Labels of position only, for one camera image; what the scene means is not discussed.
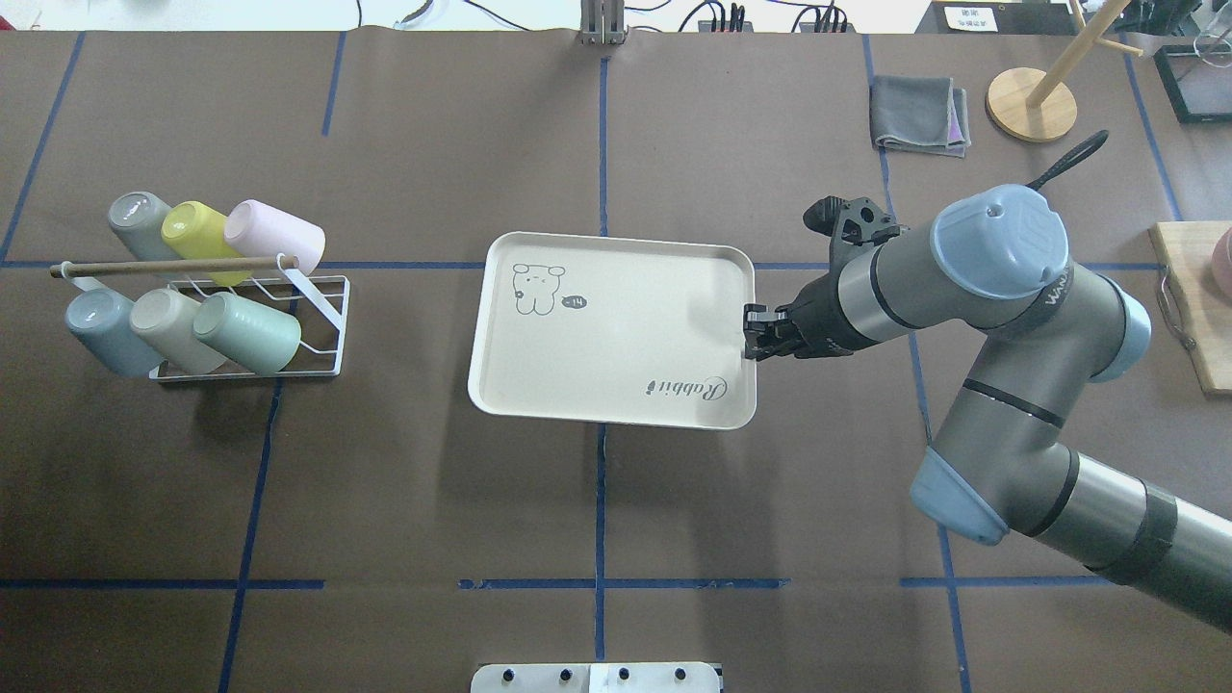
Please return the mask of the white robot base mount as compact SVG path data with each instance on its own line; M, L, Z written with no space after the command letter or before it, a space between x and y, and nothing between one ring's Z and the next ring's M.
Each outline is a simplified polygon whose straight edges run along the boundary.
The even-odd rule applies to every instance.
M471 692L722 692L722 668L702 661L499 663L476 670Z

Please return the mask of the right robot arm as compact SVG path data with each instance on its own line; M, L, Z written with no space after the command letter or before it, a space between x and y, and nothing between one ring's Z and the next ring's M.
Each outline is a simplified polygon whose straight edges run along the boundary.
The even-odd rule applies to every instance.
M1009 531L1230 631L1230 522L1060 441L1087 385L1145 356L1145 307L1077 265L1039 190L1005 184L910 231L866 199L804 213L829 271L743 308L744 358L840 358L946 321L986 342L910 485L912 503L993 547Z

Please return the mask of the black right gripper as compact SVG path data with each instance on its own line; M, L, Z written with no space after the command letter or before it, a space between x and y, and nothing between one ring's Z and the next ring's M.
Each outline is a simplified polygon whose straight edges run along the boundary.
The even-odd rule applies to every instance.
M809 281L791 302L775 308L784 313L777 321L765 305L744 305L744 328L769 328L766 335L745 335L745 359L837 358L857 351L857 332L841 316L834 281L834 273Z

